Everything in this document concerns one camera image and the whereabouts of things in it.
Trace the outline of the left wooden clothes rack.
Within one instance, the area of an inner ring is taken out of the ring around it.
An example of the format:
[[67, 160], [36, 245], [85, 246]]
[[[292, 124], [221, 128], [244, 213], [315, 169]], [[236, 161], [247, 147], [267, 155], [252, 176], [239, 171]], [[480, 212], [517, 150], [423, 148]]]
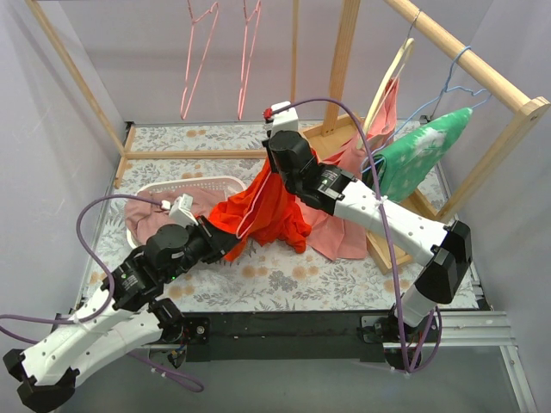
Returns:
[[115, 173], [114, 185], [119, 188], [122, 183], [122, 178], [125, 174], [127, 162], [140, 159], [261, 159], [265, 157], [264, 149], [250, 150], [195, 150], [195, 151], [133, 151], [132, 146], [135, 137], [135, 126], [130, 126], [129, 133], [122, 143], [119, 136], [115, 132], [115, 127], [108, 119], [100, 106], [100, 103], [94, 96], [89, 85], [86, 83], [80, 70], [77, 68], [71, 55], [67, 51], [65, 44], [60, 39], [55, 27], [52, 25], [44, 9], [39, 5], [38, 1], [26, 1], [25, 4], [30, 9], [36, 21], [42, 28], [44, 34], [50, 41], [53, 49], [58, 54], [63, 65], [71, 75], [73, 81], [77, 85], [83, 98], [89, 104], [91, 110], [96, 115], [96, 118], [102, 124], [107, 135], [112, 139], [115, 148], [121, 156], [118, 167]]

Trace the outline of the wooden clothes rack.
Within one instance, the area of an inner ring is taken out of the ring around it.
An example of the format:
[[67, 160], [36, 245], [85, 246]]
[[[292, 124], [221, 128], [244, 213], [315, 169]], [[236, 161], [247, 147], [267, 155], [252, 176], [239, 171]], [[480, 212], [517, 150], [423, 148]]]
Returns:
[[195, 151], [133, 151], [132, 146], [135, 137], [135, 126], [130, 126], [129, 133], [122, 143], [119, 136], [115, 132], [115, 127], [108, 119], [100, 106], [100, 103], [94, 96], [89, 85], [86, 83], [80, 70], [77, 68], [71, 55], [67, 51], [65, 44], [60, 39], [55, 27], [52, 25], [44, 9], [39, 5], [38, 1], [26, 1], [25, 4], [30, 9], [36, 21], [42, 28], [44, 34], [50, 41], [53, 49], [58, 54], [63, 65], [71, 75], [73, 81], [77, 85], [83, 98], [89, 104], [91, 110], [96, 115], [96, 118], [102, 124], [107, 135], [112, 139], [115, 148], [121, 156], [118, 167], [115, 173], [114, 185], [119, 188], [122, 183], [122, 178], [125, 174], [127, 162], [140, 159], [261, 159], [265, 157], [264, 149], [250, 150], [195, 150]]
[[[410, 22], [448, 57], [454, 58], [461, 53], [464, 45], [414, 3], [388, 1], [387, 5]], [[358, 1], [342, 2], [329, 85], [330, 96], [333, 98], [339, 99], [343, 96], [359, 8]], [[472, 51], [462, 53], [458, 59], [458, 65], [478, 84], [488, 89], [492, 96], [504, 104], [514, 116], [442, 209], [431, 215], [433, 219], [442, 222], [452, 218], [465, 206], [485, 180], [550, 108], [550, 102], [547, 99], [542, 96], [528, 98]], [[323, 122], [317, 126], [308, 127], [302, 132], [320, 152], [333, 150], [352, 136], [352, 119], [347, 114], [340, 115], [337, 106], [330, 103], [327, 105]]]

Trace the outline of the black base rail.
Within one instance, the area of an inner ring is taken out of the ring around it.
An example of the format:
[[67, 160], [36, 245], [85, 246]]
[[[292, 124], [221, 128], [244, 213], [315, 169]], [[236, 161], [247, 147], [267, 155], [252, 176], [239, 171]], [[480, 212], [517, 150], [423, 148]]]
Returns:
[[424, 326], [406, 328], [399, 342], [397, 320], [388, 311], [256, 311], [183, 314], [159, 343], [183, 361], [279, 361], [349, 359], [387, 363], [399, 370], [420, 365]]

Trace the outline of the salmon pink garment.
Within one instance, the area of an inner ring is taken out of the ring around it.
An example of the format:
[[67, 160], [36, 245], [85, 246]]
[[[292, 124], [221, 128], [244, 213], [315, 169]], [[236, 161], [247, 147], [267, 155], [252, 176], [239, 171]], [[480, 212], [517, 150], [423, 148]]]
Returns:
[[[385, 91], [388, 96], [368, 131], [368, 142], [373, 151], [381, 147], [395, 131], [399, 79], [391, 78]], [[360, 175], [361, 165], [367, 157], [362, 140], [355, 130], [347, 133], [344, 140], [324, 137], [319, 144], [313, 145], [313, 149], [320, 161], [336, 165], [355, 176]], [[363, 227], [313, 209], [301, 201], [297, 204], [304, 221], [311, 226], [311, 233], [306, 237], [307, 245], [331, 261], [338, 258], [362, 260], [367, 256], [366, 230]]]

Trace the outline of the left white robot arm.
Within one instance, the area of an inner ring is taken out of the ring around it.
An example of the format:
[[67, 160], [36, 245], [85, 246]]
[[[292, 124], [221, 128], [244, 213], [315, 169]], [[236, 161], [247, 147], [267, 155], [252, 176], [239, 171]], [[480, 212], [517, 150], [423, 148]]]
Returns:
[[51, 412], [66, 403], [91, 374], [151, 342], [177, 342], [187, 328], [165, 285], [198, 262], [217, 262], [239, 240], [204, 217], [194, 224], [162, 226], [135, 248], [103, 285], [61, 326], [3, 362], [19, 381], [22, 404]]

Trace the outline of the aluminium frame rail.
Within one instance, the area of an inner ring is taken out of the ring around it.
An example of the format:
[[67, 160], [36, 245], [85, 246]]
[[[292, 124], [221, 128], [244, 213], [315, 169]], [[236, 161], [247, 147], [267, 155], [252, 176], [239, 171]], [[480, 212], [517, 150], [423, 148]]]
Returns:
[[[424, 336], [419, 340], [417, 346], [420, 353], [423, 348], [443, 346], [503, 347], [514, 343], [511, 327], [505, 314], [501, 311], [446, 311], [443, 314], [425, 317], [420, 325], [424, 326]], [[400, 329], [398, 326], [401, 344], [406, 342], [406, 328], [408, 327]], [[144, 346], [171, 350], [172, 360], [178, 354], [171, 346], [161, 344], [159, 341], [144, 344], [138, 348]], [[423, 364], [424, 359], [422, 358], [420, 365], [409, 363], [405, 369], [418, 369]]]

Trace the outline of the right wooden clothes rack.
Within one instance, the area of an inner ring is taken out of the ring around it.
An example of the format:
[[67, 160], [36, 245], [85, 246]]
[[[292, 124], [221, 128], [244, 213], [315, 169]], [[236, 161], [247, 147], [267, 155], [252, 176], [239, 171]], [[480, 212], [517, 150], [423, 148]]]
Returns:
[[[388, 1], [387, 5], [410, 22], [448, 57], [454, 58], [461, 53], [464, 45], [414, 3]], [[342, 2], [329, 85], [330, 96], [333, 98], [339, 99], [343, 96], [359, 8], [358, 1]], [[452, 218], [465, 206], [485, 180], [550, 108], [550, 102], [547, 99], [542, 96], [528, 98], [472, 51], [462, 53], [458, 59], [458, 65], [478, 84], [488, 89], [492, 96], [504, 104], [514, 116], [442, 209], [431, 215], [433, 219], [442, 222]], [[323, 122], [317, 126], [308, 127], [302, 132], [320, 152], [333, 150], [352, 136], [352, 119], [347, 114], [340, 115], [337, 106], [330, 103], [327, 105]]]

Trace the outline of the white laundry basket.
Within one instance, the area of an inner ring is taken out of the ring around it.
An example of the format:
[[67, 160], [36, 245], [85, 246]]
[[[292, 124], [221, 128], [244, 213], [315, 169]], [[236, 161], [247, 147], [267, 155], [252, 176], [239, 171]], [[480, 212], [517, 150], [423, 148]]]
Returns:
[[[224, 200], [227, 200], [227, 198], [229, 198], [230, 196], [245, 190], [246, 186], [242, 181], [231, 176], [213, 176], [213, 177], [195, 177], [195, 178], [186, 178], [186, 179], [175, 180], [175, 181], [156, 182], [156, 183], [145, 185], [138, 192], [143, 190], [148, 190], [154, 193], [158, 193], [161, 191], [175, 191], [180, 188], [181, 189], [203, 188], [203, 189], [220, 191], [224, 193], [224, 196], [225, 196]], [[138, 192], [136, 194], [136, 196], [138, 197], [137, 200], [149, 202], [151, 204], [156, 203], [153, 200], [140, 198], [138, 196]], [[161, 207], [161, 202], [157, 202], [156, 204]], [[131, 248], [136, 248], [139, 246], [137, 245], [137, 242], [134, 240], [132, 234], [128, 229], [127, 229], [127, 241]]]

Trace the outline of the cream wooden hanger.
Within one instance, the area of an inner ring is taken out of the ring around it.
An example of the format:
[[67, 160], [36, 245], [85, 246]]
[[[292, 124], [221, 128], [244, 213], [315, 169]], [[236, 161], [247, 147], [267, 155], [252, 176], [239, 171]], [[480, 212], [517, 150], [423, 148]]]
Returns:
[[394, 56], [363, 121], [362, 130], [372, 148], [380, 147], [382, 139], [393, 132], [397, 120], [396, 96], [399, 91], [399, 76], [413, 50], [415, 40], [411, 29]]

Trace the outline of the green tie-dye shirt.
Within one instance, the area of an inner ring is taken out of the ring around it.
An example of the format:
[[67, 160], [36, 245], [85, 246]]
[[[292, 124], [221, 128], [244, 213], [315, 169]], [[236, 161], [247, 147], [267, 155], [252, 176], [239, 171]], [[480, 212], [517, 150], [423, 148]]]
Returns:
[[396, 203], [408, 198], [459, 139], [472, 115], [471, 108], [450, 112], [373, 154], [381, 195]]

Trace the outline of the pink hanger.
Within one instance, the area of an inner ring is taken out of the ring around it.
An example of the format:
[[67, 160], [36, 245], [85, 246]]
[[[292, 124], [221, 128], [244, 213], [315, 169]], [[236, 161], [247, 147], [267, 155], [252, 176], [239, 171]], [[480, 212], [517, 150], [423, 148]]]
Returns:
[[220, 13], [218, 1], [212, 1], [197, 13], [192, 1], [187, 1], [187, 8], [190, 27], [180, 103], [181, 120], [186, 120], [189, 116]]
[[251, 192], [251, 202], [246, 209], [244, 217], [241, 219], [238, 228], [236, 230], [236, 236], [238, 239], [242, 239], [251, 229], [255, 220], [255, 209], [260, 196], [263, 193], [263, 189], [269, 180], [272, 173], [271, 165], [269, 161], [266, 161], [261, 171], [258, 173], [255, 180], [248, 187]]
[[243, 114], [245, 111], [245, 102], [251, 73], [251, 61], [255, 51], [257, 31], [262, 13], [262, 1], [256, 1], [252, 9], [247, 9], [247, 2], [243, 1], [243, 12], [245, 19], [245, 28], [240, 65], [240, 81], [237, 108], [238, 120], [243, 119]]

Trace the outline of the orange t shirt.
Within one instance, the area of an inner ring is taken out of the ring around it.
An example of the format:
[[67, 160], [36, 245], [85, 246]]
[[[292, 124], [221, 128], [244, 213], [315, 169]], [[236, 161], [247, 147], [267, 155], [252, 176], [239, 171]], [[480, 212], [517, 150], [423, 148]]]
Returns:
[[[208, 220], [221, 230], [236, 235], [250, 202], [251, 192], [247, 188], [218, 203]], [[311, 233], [311, 226], [304, 221], [297, 202], [296, 196], [285, 189], [281, 177], [272, 172], [258, 200], [251, 229], [242, 239], [238, 239], [238, 245], [225, 256], [225, 260], [235, 261], [245, 249], [249, 238], [262, 246], [281, 240], [295, 252], [305, 252], [306, 237]]]

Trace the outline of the floral table mat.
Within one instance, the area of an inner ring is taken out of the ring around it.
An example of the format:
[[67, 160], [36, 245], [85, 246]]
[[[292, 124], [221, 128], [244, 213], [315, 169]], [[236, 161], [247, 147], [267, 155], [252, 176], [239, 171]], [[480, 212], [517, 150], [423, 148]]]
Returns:
[[[257, 149], [263, 126], [137, 126], [135, 151]], [[261, 159], [132, 160], [119, 194], [136, 194], [154, 182], [232, 176], [250, 184]], [[379, 310], [395, 301], [393, 278], [375, 262], [327, 260], [313, 249], [298, 254], [281, 241], [249, 241], [234, 262], [200, 263], [164, 289], [184, 311]]]

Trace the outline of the dusty pink garment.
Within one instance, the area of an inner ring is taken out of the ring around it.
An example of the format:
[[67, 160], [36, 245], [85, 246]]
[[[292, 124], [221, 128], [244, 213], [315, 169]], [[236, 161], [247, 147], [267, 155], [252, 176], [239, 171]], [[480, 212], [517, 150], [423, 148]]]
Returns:
[[[193, 198], [191, 212], [195, 215], [208, 216], [214, 206], [225, 199], [224, 193], [203, 188], [178, 189], [175, 191], [161, 191], [154, 193], [143, 190], [138, 192], [140, 198], [153, 200], [156, 203], [163, 200], [172, 204], [180, 195], [188, 194]], [[169, 212], [157, 204], [141, 200], [128, 200], [125, 205], [125, 222], [137, 245], [144, 244], [163, 225], [175, 224], [169, 217]]]

